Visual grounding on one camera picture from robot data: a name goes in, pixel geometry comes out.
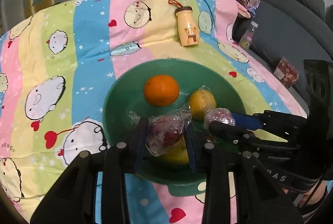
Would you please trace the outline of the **person's right hand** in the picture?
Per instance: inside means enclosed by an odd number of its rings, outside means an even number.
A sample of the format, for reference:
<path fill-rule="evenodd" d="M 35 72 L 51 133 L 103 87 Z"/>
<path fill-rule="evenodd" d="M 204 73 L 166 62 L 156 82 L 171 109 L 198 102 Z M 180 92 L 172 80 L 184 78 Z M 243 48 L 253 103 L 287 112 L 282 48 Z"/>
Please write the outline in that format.
<path fill-rule="evenodd" d="M 311 190 L 304 194 L 297 194 L 296 192 L 292 192 L 287 188 L 282 188 L 282 190 L 292 199 L 294 206 L 298 208 L 317 204 L 321 200 L 324 200 L 328 193 L 327 182 L 325 180 L 319 181 L 311 188 Z"/>

